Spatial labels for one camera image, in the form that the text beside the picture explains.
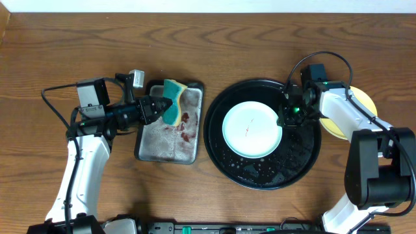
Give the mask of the yellow plate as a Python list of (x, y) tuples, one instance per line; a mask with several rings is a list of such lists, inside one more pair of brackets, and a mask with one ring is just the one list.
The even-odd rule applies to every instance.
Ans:
[[(355, 97), (357, 98), (357, 100), (362, 103), (367, 109), (369, 109), (374, 115), (378, 115), (377, 113), (377, 109), (376, 109), (376, 105), (374, 104), (373, 100), (362, 90), (351, 86), (350, 87), (351, 91), (353, 91)], [(329, 132), (331, 135), (343, 139), (343, 140), (347, 140), (347, 138), (345, 137), (345, 135), (342, 133), (342, 131), (334, 124), (334, 122), (332, 120), (330, 120), (329, 118), (321, 118), (320, 120), (320, 124), (323, 126), (323, 128), (325, 128), (325, 130), (327, 130), (327, 132)]]

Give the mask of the light blue streaked plate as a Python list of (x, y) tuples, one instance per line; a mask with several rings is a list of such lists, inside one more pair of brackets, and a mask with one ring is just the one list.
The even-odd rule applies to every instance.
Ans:
[(234, 153), (247, 159), (259, 159), (277, 149), (283, 129), (278, 125), (278, 115), (268, 105), (245, 101), (227, 112), (222, 134)]

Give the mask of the green yellow sponge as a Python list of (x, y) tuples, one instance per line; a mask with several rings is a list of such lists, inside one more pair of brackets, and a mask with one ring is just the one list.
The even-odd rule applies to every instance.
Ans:
[(172, 105), (162, 115), (165, 124), (177, 127), (181, 121), (180, 98), (187, 89), (187, 85), (181, 84), (173, 79), (165, 79), (163, 94), (164, 98), (172, 101)]

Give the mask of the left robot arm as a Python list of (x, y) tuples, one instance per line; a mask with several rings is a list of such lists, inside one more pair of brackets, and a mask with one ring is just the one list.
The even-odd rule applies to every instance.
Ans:
[(138, 233), (140, 224), (130, 215), (100, 223), (96, 216), (103, 169), (118, 131), (149, 125), (172, 106), (172, 100), (143, 96), (112, 106), (107, 97), (80, 97), (80, 107), (68, 123), (68, 161), (57, 198), (45, 222), (28, 233)]

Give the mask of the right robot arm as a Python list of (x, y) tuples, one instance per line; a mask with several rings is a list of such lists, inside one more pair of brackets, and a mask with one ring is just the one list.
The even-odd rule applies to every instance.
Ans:
[(278, 125), (298, 127), (320, 117), (330, 119), (350, 143), (345, 169), (345, 195), (322, 215), (327, 233), (356, 233), (375, 216), (401, 203), (415, 207), (415, 134), (379, 119), (343, 82), (306, 81), (286, 85)]

